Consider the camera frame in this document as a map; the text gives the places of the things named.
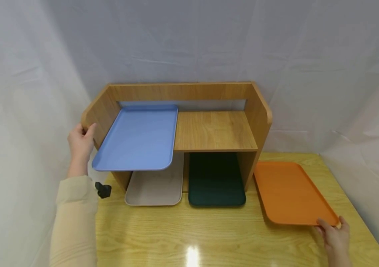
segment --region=hand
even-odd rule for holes
[[[71,150],[71,164],[69,165],[67,177],[87,175],[87,164],[93,151],[93,136],[96,124],[92,124],[86,133],[79,123],[69,132],[68,143]]]
[[[340,229],[332,227],[323,219],[318,219],[320,227],[315,227],[324,240],[324,248],[329,258],[329,266],[351,266],[349,259],[349,224],[339,216]]]

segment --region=sleeve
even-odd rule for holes
[[[51,267],[95,267],[97,191],[88,176],[60,182],[50,245]]]

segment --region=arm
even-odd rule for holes
[[[87,176],[96,125],[87,133],[79,124],[68,136],[71,164],[67,179],[60,182],[57,211],[50,246],[51,267],[96,266],[97,191]]]

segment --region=wooden shelf organizer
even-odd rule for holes
[[[268,135],[272,113],[254,82],[108,84],[82,114],[85,130],[97,123],[96,149],[102,145],[116,116],[119,101],[185,101],[246,99],[244,111],[179,112],[176,152],[237,152],[246,190]],[[184,186],[187,192],[189,157],[185,157]],[[127,189],[131,172],[112,172]]]

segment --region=blue tray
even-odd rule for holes
[[[96,171],[158,171],[172,163],[178,108],[121,109],[93,159]]]

